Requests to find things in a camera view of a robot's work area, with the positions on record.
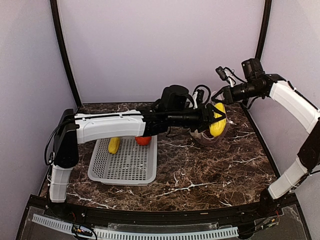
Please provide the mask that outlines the clear pink-dotted zip bag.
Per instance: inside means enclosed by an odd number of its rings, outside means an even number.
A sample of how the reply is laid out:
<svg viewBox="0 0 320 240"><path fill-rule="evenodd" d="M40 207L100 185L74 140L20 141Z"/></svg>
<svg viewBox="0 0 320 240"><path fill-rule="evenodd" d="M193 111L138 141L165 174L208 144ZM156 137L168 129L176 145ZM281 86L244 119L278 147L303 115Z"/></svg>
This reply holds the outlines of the clear pink-dotted zip bag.
<svg viewBox="0 0 320 240"><path fill-rule="evenodd" d="M209 100L209 104L222 104L220 102L214 102ZM195 130L194 132L191 132L188 130L189 135L196 140L201 145L207 146L207 147L214 147L217 146L223 139L223 137L226 135L227 130L229 128L229 122L227 118L227 114L225 111L225 128L224 130L209 130L209 128L206 128L205 131L198 132L198 130Z"/></svg>

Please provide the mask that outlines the orange toy fruit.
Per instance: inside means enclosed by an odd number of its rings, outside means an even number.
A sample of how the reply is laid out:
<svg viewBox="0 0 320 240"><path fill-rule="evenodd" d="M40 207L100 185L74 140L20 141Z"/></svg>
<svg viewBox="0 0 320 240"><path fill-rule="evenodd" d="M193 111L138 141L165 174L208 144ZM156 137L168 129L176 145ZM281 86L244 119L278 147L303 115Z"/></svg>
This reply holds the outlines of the orange toy fruit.
<svg viewBox="0 0 320 240"><path fill-rule="evenodd" d="M135 137L135 141L138 145L140 146L147 146L150 141L152 140L152 137L151 136L146 136L146 137L143 137L143 136L136 136Z"/></svg>

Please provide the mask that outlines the small yellow toy fruit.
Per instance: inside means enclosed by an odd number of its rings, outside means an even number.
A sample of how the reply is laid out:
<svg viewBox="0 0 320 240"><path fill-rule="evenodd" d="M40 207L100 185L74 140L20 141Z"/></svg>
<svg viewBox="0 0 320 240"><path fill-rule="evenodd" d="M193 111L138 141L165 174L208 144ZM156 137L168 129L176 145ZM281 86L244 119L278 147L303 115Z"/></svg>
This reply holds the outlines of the small yellow toy fruit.
<svg viewBox="0 0 320 240"><path fill-rule="evenodd" d="M116 154L121 143L120 137L112 137L108 144L108 152L110 154Z"/></svg>

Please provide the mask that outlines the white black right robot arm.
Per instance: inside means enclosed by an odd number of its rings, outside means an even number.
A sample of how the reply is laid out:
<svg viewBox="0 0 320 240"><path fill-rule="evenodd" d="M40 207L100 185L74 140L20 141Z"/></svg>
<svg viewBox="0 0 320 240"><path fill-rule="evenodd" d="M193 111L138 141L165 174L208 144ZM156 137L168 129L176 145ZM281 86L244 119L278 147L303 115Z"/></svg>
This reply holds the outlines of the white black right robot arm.
<svg viewBox="0 0 320 240"><path fill-rule="evenodd" d="M211 100L231 105L254 97L271 98L284 107L308 133L293 164L267 188L267 197L255 205L255 213L266 217L274 210L275 200L297 187L320 164L320 110L278 74L262 73L245 83L225 86Z"/></svg>

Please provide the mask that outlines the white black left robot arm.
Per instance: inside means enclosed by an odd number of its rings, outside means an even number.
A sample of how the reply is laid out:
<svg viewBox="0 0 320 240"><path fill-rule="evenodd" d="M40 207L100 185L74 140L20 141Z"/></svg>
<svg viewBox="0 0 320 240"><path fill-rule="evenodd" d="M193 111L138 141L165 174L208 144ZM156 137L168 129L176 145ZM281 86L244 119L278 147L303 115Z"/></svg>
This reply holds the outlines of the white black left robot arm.
<svg viewBox="0 0 320 240"><path fill-rule="evenodd" d="M84 114L67 109L48 140L52 151L44 152L51 166L50 208L60 218L71 213L65 200L80 144L96 141L88 171L92 181L146 186L156 178L159 134L181 127L198 133L209 130L217 137L226 122L224 105L204 98L202 85L193 94L181 85L168 86L151 105L123 112Z"/></svg>

